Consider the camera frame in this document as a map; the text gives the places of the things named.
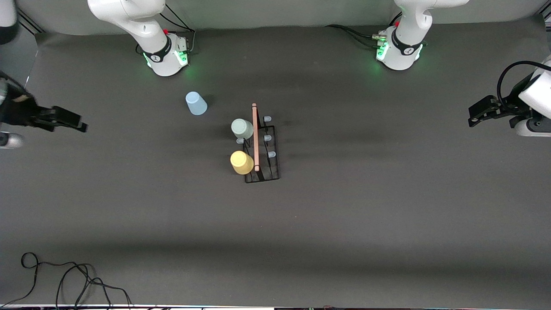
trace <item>gray tabletop surface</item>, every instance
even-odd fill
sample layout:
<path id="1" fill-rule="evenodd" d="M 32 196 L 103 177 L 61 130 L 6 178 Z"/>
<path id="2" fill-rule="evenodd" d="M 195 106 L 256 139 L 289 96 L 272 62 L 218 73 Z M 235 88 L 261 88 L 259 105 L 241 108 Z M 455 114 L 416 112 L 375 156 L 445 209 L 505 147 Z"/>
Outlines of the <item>gray tabletop surface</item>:
<path id="1" fill-rule="evenodd" d="M 26 146 L 0 153 L 1 300 L 30 288 L 34 251 L 93 264 L 134 303 L 550 309 L 551 140 L 467 125 L 507 65 L 549 54 L 543 19 L 426 40 L 396 72 L 338 29 L 200 31 L 161 78 L 128 35 L 39 37 L 29 91 L 90 128 L 15 128 Z M 229 163 L 253 102 L 279 136 L 282 178 L 263 184 Z M 52 303 L 63 271 L 41 268 L 25 302 Z"/>

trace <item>cable connector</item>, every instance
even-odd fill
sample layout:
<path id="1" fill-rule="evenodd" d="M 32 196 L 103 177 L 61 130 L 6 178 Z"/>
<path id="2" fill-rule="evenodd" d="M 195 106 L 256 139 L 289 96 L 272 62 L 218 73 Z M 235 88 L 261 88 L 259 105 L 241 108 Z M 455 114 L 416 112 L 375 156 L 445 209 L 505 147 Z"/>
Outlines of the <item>cable connector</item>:
<path id="1" fill-rule="evenodd" d="M 374 34 L 374 35 L 371 35 L 371 38 L 373 40 L 386 42 L 386 34 Z"/>

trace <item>yellow cup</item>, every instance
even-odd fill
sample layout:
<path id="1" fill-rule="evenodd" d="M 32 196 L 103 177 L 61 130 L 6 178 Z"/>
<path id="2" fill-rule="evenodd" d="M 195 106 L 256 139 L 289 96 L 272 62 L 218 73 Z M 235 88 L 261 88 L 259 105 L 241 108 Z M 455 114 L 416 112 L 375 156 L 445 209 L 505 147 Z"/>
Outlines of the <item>yellow cup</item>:
<path id="1" fill-rule="evenodd" d="M 235 151 L 230 158 L 231 165 L 234 166 L 235 172 L 239 174 L 247 174 L 252 171 L 255 165 L 252 157 L 243 151 Z"/>

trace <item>wooden handle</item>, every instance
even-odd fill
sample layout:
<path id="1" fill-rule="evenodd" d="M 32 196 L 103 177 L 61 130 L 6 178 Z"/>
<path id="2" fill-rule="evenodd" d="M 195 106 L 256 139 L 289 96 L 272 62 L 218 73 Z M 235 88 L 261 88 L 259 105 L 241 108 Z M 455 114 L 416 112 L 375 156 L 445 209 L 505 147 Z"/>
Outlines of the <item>wooden handle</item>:
<path id="1" fill-rule="evenodd" d="M 253 147 L 255 149 L 255 171 L 260 171 L 260 161 L 258 160 L 258 108 L 256 103 L 252 104 L 252 127 L 253 127 Z"/>

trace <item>gray table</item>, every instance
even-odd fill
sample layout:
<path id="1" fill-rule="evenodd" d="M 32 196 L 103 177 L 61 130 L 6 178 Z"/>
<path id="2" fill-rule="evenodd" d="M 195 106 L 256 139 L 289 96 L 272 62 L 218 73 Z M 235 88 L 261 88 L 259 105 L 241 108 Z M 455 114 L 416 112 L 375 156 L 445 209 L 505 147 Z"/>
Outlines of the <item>gray table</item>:
<path id="1" fill-rule="evenodd" d="M 25 148 L 1 152 L 1 300 L 30 287 L 32 250 L 94 264 L 135 303 L 549 309 L 551 140 L 467 126 L 504 67 L 549 54 L 543 20 L 427 40 L 393 72 L 338 29 L 201 31 L 160 78 L 130 36 L 40 38 L 29 90 L 90 129 L 17 129 Z M 229 164 L 252 102 L 278 126 L 281 180 Z M 53 302 L 62 273 L 43 268 L 26 302 Z"/>

